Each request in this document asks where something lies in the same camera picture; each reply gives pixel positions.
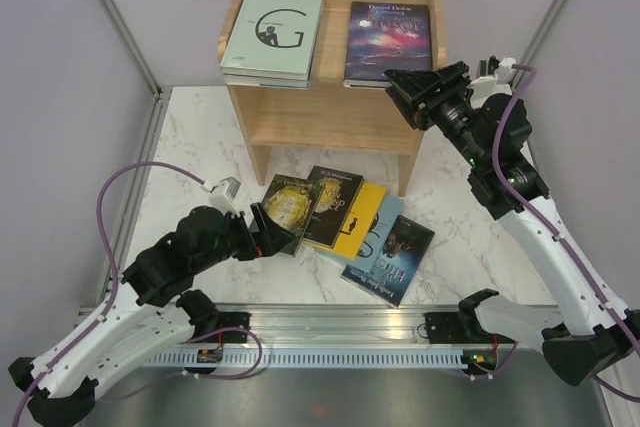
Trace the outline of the green Alice Wonderland book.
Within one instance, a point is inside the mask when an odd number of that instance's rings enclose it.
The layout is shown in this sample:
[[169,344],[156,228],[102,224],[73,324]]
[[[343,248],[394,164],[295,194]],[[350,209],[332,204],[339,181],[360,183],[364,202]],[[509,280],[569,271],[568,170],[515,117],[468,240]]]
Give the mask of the green Alice Wonderland book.
[[261,201],[266,213],[295,239],[281,252],[295,256],[323,187],[319,181],[276,174]]

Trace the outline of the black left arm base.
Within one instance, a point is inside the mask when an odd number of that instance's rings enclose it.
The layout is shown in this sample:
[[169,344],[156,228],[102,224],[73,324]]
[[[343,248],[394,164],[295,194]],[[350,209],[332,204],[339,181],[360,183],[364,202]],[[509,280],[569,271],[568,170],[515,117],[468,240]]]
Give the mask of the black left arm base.
[[213,343],[216,347],[227,344],[243,344],[248,340],[246,333],[240,329],[250,329],[251,314],[243,311],[221,312],[217,316],[215,326],[206,326],[194,333],[195,337],[206,335],[204,343]]

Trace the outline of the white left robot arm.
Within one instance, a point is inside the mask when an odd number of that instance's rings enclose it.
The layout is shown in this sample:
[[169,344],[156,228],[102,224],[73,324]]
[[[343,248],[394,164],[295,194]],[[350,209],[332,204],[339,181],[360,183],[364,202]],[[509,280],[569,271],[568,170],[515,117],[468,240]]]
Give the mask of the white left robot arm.
[[251,206],[256,230],[242,213],[194,208],[175,231],[140,252],[105,304],[49,352],[20,357],[8,368],[24,392],[20,406],[42,426],[74,426],[111,386],[177,343],[211,340],[220,312],[196,275],[233,258],[252,261],[279,253],[295,239]]

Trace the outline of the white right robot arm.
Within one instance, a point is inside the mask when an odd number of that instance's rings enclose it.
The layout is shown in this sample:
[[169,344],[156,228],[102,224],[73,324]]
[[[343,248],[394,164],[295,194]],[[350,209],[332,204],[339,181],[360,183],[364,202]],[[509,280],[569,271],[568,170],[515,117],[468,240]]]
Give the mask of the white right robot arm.
[[458,332],[471,341],[496,334],[533,348],[557,377],[578,386],[639,351],[639,313],[587,259],[522,152],[532,133],[522,93],[535,68],[511,59],[495,67],[526,79],[514,93],[491,94],[478,108],[471,104],[475,87],[464,62],[427,71],[388,69],[386,93],[411,128],[438,128],[463,157],[472,194],[520,245],[559,309],[543,314],[485,289],[460,302]]

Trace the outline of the purple Robinson Crusoe book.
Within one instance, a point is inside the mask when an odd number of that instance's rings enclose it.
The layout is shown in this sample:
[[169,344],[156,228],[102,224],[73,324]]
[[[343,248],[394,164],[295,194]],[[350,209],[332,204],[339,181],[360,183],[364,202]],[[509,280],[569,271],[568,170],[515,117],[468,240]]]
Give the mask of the purple Robinson Crusoe book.
[[421,4],[351,4],[343,85],[386,88],[388,70],[432,68],[430,18]]

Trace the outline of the blue 20000 Leagues book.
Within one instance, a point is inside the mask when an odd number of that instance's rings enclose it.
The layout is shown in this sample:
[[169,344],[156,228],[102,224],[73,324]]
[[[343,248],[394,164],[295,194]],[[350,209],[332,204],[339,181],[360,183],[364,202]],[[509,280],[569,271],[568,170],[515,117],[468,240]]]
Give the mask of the blue 20000 Leagues book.
[[262,87],[262,88],[283,88],[283,89],[309,89],[311,86],[310,80],[291,80],[291,79],[278,79],[269,77],[255,77],[246,75],[223,75],[224,82],[227,85],[233,86],[247,86],[247,87]]

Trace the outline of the pale green Gatsby book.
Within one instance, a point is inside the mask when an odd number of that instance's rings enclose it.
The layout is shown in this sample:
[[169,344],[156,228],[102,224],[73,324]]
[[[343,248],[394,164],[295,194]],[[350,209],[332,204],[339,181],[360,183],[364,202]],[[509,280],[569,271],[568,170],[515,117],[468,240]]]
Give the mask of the pale green Gatsby book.
[[305,84],[324,0],[243,0],[220,61],[225,76]]

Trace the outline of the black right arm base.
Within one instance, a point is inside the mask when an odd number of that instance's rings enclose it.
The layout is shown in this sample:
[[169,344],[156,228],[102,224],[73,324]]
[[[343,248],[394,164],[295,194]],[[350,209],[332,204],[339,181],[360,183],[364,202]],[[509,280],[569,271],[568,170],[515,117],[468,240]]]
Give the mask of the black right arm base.
[[458,319],[456,312],[433,311],[423,315],[416,327],[416,334],[431,344],[498,345],[512,344],[507,337],[490,333],[469,333]]

